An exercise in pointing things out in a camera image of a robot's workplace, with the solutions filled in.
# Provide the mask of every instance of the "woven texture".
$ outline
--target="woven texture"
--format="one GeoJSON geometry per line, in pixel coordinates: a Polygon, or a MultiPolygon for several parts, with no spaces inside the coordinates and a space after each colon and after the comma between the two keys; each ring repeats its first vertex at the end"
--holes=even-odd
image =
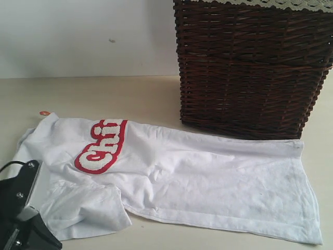
{"type": "Polygon", "coordinates": [[[261,7],[276,7],[279,9],[290,8],[292,10],[311,10],[333,13],[332,0],[203,0],[204,2],[219,2],[219,3],[232,3],[232,4],[246,4],[246,5],[259,5],[261,7]]]}
{"type": "Polygon", "coordinates": [[[333,62],[333,15],[174,0],[181,120],[242,139],[299,139],[333,62]]]}

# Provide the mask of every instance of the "white t-shirt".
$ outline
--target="white t-shirt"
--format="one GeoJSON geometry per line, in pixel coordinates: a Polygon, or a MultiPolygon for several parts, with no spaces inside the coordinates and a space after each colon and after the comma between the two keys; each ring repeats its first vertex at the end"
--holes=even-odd
{"type": "Polygon", "coordinates": [[[160,222],[322,244],[302,149],[300,140],[234,140],[51,114],[23,136],[14,160],[42,160],[49,168],[41,215],[60,240],[120,231],[131,225],[127,210],[160,222]]]}

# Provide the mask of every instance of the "table surface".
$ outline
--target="table surface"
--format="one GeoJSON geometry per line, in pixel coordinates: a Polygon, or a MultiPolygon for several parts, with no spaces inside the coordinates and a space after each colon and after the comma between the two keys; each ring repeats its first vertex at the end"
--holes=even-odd
{"type": "MultiPolygon", "coordinates": [[[[64,250],[109,249],[333,249],[333,74],[306,124],[302,161],[321,213],[322,247],[249,233],[163,224],[131,215],[133,225],[112,235],[63,242],[64,250]]],[[[123,118],[186,131],[180,122],[179,77],[0,80],[0,165],[14,156],[39,111],[93,120],[123,118]]]]}

